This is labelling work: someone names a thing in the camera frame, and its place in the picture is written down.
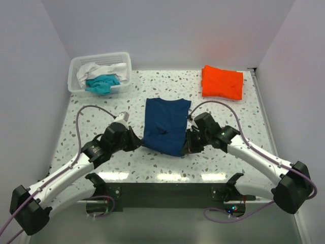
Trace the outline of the navy blue t shirt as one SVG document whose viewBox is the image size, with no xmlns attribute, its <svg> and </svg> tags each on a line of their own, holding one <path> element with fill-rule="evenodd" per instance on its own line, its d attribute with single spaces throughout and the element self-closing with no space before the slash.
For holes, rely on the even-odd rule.
<svg viewBox="0 0 325 244">
<path fill-rule="evenodd" d="M 185 99 L 147 99 L 143 146 L 165 155 L 181 157 L 190 107 L 191 101 Z"/>
</svg>

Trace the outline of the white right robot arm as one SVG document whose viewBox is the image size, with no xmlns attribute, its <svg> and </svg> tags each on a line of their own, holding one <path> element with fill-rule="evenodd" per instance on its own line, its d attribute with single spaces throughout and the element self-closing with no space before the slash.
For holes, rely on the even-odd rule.
<svg viewBox="0 0 325 244">
<path fill-rule="evenodd" d="M 243 180 L 243 173 L 236 173 L 223 186 L 222 199 L 237 200 L 251 195 L 274 201 L 288 214 L 295 214 L 312 194 L 313 188 L 308 167 L 298 161 L 291 163 L 261 149 L 248 141 L 240 129 L 221 127 L 208 112 L 195 118 L 188 117 L 183 154 L 196 154 L 212 146 L 237 157 L 266 176 L 271 186 L 259 186 Z"/>
</svg>

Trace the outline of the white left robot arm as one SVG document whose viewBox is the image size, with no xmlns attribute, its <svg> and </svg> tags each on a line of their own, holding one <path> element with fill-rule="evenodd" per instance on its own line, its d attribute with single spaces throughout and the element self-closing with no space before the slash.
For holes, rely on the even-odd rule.
<svg viewBox="0 0 325 244">
<path fill-rule="evenodd" d="M 142 144 L 130 126 L 113 122 L 104 134 L 85 143 L 76 156 L 53 174 L 25 188 L 13 190 L 10 214 L 29 236 L 43 229 L 54 211 L 52 201 L 73 182 L 110 160 L 118 151 L 133 151 Z"/>
</svg>

